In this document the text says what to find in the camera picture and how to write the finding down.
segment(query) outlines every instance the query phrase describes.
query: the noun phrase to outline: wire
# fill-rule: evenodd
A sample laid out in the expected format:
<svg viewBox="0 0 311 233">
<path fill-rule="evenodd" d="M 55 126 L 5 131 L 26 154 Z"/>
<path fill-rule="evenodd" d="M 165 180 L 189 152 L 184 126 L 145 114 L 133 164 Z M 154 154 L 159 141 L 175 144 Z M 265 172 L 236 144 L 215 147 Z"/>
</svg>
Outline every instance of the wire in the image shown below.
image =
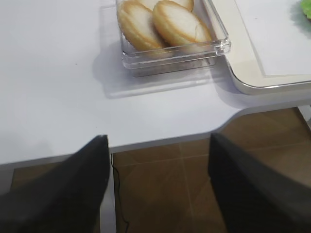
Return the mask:
<svg viewBox="0 0 311 233">
<path fill-rule="evenodd" d="M 120 209 L 121 209 L 121 216 L 122 216 L 122 220 L 123 222 L 126 224 L 126 228 L 125 228 L 125 233 L 128 232 L 128 228 L 130 227 L 130 222 L 125 220 L 124 214 L 123 214 L 123 209 L 122 209 L 122 203 L 121 203 L 121 197 L 120 197 L 120 186 L 121 186 L 121 182 L 120 182 L 120 176 L 119 176 L 119 171 L 117 170 L 117 168 L 115 166 L 113 166 L 112 164 L 112 154 L 110 154 L 110 163 L 112 168 L 115 170 L 115 172 L 117 173 L 117 177 L 118 177 L 118 188 L 117 188 L 117 192 L 118 192 L 118 200 L 119 200 L 119 204 L 120 204 Z"/>
</svg>

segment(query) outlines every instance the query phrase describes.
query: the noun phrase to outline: transparent plastic box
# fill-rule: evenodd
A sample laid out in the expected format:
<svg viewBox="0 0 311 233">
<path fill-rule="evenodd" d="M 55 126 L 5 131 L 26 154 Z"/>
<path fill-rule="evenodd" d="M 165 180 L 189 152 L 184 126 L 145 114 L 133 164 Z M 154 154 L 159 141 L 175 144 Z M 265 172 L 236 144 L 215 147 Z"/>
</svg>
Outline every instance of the transparent plastic box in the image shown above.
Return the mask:
<svg viewBox="0 0 311 233">
<path fill-rule="evenodd" d="M 117 6 L 122 1 L 116 0 Z M 160 49 L 159 52 L 169 51 L 172 56 L 155 59 L 149 55 L 153 51 L 137 51 L 125 39 L 120 30 L 123 65 L 130 70 L 134 77 L 199 67 L 213 67 L 217 61 L 215 57 L 222 56 L 230 51 L 231 43 L 228 33 L 211 0 L 194 0 L 193 12 L 209 28 L 212 41 Z M 185 50 L 193 52 L 186 54 L 183 52 Z"/>
</svg>

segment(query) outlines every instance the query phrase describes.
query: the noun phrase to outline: white table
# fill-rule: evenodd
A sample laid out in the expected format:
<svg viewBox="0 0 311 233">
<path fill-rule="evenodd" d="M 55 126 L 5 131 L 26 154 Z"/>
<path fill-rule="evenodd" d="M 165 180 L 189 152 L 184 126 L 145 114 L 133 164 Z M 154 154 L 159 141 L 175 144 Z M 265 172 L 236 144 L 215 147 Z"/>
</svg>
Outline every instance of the white table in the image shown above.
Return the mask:
<svg viewBox="0 0 311 233">
<path fill-rule="evenodd" d="M 311 104 L 308 90 L 241 94 L 224 59 L 205 85 L 109 99 L 105 79 L 124 69 L 101 66 L 105 4 L 113 2 L 0 0 L 1 192 L 12 169 L 62 161 L 98 134 L 114 153 L 202 139 L 239 115 Z M 114 231 L 109 187 L 103 229 Z"/>
</svg>

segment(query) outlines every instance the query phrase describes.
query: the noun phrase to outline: tiled floor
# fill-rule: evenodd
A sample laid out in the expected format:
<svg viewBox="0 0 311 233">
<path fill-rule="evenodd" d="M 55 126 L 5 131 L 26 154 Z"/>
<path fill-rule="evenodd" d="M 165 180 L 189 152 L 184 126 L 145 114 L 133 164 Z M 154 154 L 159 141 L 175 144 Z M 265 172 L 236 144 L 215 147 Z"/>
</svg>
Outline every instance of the tiled floor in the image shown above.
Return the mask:
<svg viewBox="0 0 311 233">
<path fill-rule="evenodd" d="M 311 186 L 311 134 L 295 109 L 242 116 L 223 134 L 268 166 Z M 208 143 L 206 139 L 114 155 L 130 233 L 226 232 L 207 177 Z M 12 187 L 53 166 L 17 169 Z M 122 233 L 118 202 L 116 212 Z"/>
</svg>

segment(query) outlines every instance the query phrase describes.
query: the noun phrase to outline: white tray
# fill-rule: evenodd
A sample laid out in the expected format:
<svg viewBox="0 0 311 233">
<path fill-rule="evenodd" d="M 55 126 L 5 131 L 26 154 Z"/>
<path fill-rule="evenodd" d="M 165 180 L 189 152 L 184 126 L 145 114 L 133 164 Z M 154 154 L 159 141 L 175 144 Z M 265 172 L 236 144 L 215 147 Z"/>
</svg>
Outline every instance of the white tray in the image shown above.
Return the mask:
<svg viewBox="0 0 311 233">
<path fill-rule="evenodd" d="M 265 75 L 235 0 L 213 2 L 232 42 L 231 52 L 226 57 L 240 91 L 256 95 L 311 88 L 311 75 Z"/>
</svg>

